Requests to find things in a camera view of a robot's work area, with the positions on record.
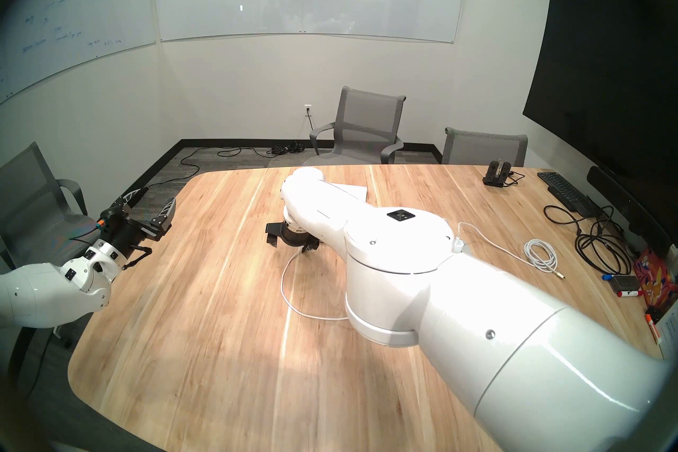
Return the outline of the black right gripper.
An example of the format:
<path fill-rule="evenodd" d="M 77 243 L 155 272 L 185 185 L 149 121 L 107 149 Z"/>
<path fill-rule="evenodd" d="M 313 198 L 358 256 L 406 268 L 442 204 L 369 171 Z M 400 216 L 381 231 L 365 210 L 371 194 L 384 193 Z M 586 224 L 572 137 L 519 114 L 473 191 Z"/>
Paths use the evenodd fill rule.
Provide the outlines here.
<path fill-rule="evenodd" d="M 293 231 L 287 222 L 268 223 L 265 232 L 266 243 L 274 248 L 278 240 L 291 247 L 301 247 L 302 252 L 315 251 L 320 244 L 320 240 L 308 232 Z"/>

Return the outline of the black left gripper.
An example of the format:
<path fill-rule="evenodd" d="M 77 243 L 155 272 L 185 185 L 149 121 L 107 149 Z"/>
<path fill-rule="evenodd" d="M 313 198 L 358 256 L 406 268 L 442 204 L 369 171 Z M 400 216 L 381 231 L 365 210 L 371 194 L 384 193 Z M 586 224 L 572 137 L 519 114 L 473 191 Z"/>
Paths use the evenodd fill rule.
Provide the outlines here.
<path fill-rule="evenodd" d="M 150 247 L 142 246 L 146 232 L 142 223 L 130 217 L 134 208 L 148 192 L 148 187 L 137 188 L 117 199 L 113 205 L 100 214 L 100 239 L 112 246 L 117 256 L 109 254 L 122 270 L 134 267 L 152 254 Z M 176 212 L 176 198 L 168 200 L 162 210 L 149 222 L 149 239 L 160 240 L 172 227 Z"/>

